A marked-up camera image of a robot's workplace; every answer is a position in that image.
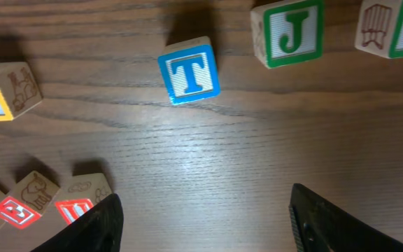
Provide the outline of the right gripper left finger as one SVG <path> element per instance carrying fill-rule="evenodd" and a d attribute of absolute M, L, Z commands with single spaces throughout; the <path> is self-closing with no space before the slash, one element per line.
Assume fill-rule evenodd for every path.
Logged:
<path fill-rule="evenodd" d="M 121 200 L 112 193 L 32 252 L 119 252 L 123 224 Z"/>

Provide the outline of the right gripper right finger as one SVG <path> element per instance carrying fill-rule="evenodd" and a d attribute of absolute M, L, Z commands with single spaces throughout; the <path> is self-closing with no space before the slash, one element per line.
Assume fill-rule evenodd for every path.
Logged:
<path fill-rule="evenodd" d="M 301 183 L 289 204 L 297 252 L 403 252 L 403 243 L 370 227 Z"/>

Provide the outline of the red U block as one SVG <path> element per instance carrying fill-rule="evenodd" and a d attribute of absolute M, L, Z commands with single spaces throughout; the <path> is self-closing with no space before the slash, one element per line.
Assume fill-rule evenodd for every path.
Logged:
<path fill-rule="evenodd" d="M 55 207 L 70 225 L 112 192 L 103 173 L 73 176 L 57 195 Z"/>

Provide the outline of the red E block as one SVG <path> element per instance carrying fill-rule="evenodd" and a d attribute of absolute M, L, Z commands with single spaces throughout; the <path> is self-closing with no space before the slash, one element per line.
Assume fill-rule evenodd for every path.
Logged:
<path fill-rule="evenodd" d="M 23 230 L 42 217 L 59 190 L 50 179 L 32 171 L 0 201 L 0 219 Z"/>

